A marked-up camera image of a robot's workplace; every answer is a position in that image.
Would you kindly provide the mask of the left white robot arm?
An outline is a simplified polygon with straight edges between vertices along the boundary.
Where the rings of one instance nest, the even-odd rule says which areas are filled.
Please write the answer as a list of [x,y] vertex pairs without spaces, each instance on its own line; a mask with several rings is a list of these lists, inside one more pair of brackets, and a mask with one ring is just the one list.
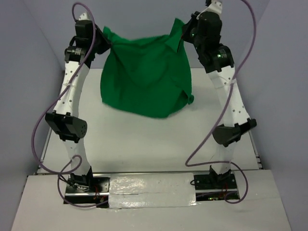
[[82,191],[94,187],[93,173],[86,157],[84,137],[87,122],[79,118],[79,102],[85,79],[96,55],[111,48],[111,42],[84,12],[75,23],[76,35],[64,52],[65,73],[61,96],[45,121],[63,142],[71,159],[71,183]]

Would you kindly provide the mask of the green t-shirt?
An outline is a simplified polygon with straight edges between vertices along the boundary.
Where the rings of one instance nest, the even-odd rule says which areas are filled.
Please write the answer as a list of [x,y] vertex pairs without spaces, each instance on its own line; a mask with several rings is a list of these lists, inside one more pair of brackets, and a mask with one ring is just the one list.
[[111,41],[100,81],[102,102],[114,109],[167,118],[194,101],[189,60],[176,18],[168,34],[126,39],[110,28]]

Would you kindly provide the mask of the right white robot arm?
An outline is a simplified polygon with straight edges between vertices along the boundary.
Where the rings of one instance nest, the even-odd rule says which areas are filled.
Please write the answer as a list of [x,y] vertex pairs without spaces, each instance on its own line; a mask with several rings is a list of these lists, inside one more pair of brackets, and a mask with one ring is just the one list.
[[194,46],[198,60],[217,91],[222,112],[207,135],[218,144],[210,165],[209,183],[214,188],[225,184],[231,173],[231,160],[236,143],[255,128],[257,122],[246,111],[238,85],[234,59],[229,47],[220,42],[222,2],[207,0],[206,8],[195,12],[182,28],[182,40]]

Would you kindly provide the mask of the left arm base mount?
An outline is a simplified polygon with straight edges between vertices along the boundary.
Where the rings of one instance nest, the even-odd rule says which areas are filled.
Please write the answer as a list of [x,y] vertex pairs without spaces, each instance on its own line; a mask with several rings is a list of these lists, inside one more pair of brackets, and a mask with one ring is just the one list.
[[68,178],[64,197],[75,205],[96,205],[99,208],[109,208],[110,177],[94,176],[90,186],[73,183]]

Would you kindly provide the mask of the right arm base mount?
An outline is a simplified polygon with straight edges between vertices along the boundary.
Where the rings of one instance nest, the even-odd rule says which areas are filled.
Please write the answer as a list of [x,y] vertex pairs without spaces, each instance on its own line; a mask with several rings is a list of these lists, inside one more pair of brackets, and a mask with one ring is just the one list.
[[217,174],[210,167],[206,174],[194,174],[190,184],[195,188],[198,202],[240,199],[235,175],[231,170],[224,174]]

